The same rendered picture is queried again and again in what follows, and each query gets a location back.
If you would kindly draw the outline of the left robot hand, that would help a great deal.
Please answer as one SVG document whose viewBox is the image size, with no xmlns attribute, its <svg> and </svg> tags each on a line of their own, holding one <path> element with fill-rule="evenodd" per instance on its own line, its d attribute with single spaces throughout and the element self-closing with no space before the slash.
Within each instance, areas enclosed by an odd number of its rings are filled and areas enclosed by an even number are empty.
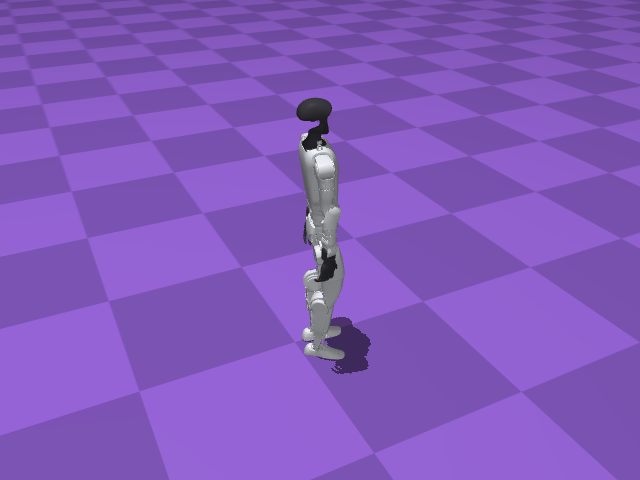
<svg viewBox="0 0 640 480">
<path fill-rule="evenodd" d="M 308 216 L 308 214 L 309 214 L 309 207 L 307 207 L 307 209 L 306 209 L 306 217 Z M 307 244 L 307 241 L 306 241 L 306 235 L 307 235 L 307 233 L 306 233 L 306 222 L 305 222 L 305 225 L 304 225 L 304 235 L 303 235 L 303 236 L 304 236 L 303 238 L 304 238 L 304 243 L 305 243 L 305 244 Z M 308 240 L 308 242 L 309 242 L 309 245 L 311 245 L 311 242 L 310 242 L 309 240 Z"/>
</svg>

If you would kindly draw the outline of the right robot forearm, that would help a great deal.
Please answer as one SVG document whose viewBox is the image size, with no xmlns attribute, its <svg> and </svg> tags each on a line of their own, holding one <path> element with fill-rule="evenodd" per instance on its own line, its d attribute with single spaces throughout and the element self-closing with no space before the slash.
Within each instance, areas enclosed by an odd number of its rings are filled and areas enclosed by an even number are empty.
<svg viewBox="0 0 640 480">
<path fill-rule="evenodd" d="M 322 248 L 325 248 L 327 251 L 327 258 L 332 257 L 336 254 L 336 236 L 340 215 L 341 212 L 338 208 L 329 208 L 326 212 L 324 220 L 322 220 L 321 222 L 321 227 L 323 228 L 321 252 Z"/>
</svg>

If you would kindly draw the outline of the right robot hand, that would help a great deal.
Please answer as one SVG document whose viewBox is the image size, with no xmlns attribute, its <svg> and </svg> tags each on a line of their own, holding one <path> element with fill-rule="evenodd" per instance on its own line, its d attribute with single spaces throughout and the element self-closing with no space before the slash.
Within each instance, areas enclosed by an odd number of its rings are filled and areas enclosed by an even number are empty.
<svg viewBox="0 0 640 480">
<path fill-rule="evenodd" d="M 324 262 L 321 266 L 321 274 L 319 276 L 319 279 L 314 279 L 316 282 L 324 282 L 329 280 L 330 278 L 333 278 L 334 270 L 335 268 L 337 269 L 337 264 L 335 261 L 336 254 L 332 257 L 327 258 L 327 251 L 325 248 L 322 248 L 321 258 L 324 260 Z"/>
</svg>

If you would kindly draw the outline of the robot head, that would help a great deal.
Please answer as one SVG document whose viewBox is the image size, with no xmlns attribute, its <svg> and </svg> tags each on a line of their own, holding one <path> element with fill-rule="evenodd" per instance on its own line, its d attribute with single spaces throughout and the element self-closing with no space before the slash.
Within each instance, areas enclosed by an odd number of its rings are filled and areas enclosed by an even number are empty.
<svg viewBox="0 0 640 480">
<path fill-rule="evenodd" d="M 327 118 L 331 111 L 331 103 L 322 98 L 306 99 L 297 107 L 296 114 L 300 120 L 311 122 L 320 120 L 320 124 L 317 127 L 309 129 L 307 138 L 301 142 L 306 152 L 307 150 L 317 149 L 317 141 L 322 140 L 321 146 L 326 145 L 321 135 L 328 134 L 329 132 Z"/>
</svg>

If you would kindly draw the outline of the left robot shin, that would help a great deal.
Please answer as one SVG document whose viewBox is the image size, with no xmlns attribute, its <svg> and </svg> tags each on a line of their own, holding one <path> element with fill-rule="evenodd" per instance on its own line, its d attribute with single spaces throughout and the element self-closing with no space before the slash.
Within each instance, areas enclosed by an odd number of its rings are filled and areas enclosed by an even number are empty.
<svg viewBox="0 0 640 480">
<path fill-rule="evenodd" d="M 311 269 L 311 270 L 314 270 L 314 269 Z M 310 271 L 310 270 L 308 270 L 308 271 Z M 308 271 L 307 271 L 307 272 L 308 272 Z M 311 311 L 312 311 L 312 308 L 311 308 L 311 306 L 310 306 L 310 300 L 311 300 L 312 295 L 313 295 L 316 291 L 310 291 L 310 290 L 309 290 L 309 289 L 307 289 L 306 287 L 305 287 L 305 291 L 306 291 L 306 294 L 305 294 L 305 296 L 306 296 L 306 309 L 308 308 L 308 311 L 309 311 L 309 313 L 310 313 L 310 327 L 311 327 Z M 323 291 L 323 290 L 322 290 L 322 287 L 321 287 L 319 290 L 317 290 L 317 291 Z M 313 332 L 313 330 L 312 330 L 312 329 L 311 329 L 311 331 Z"/>
</svg>

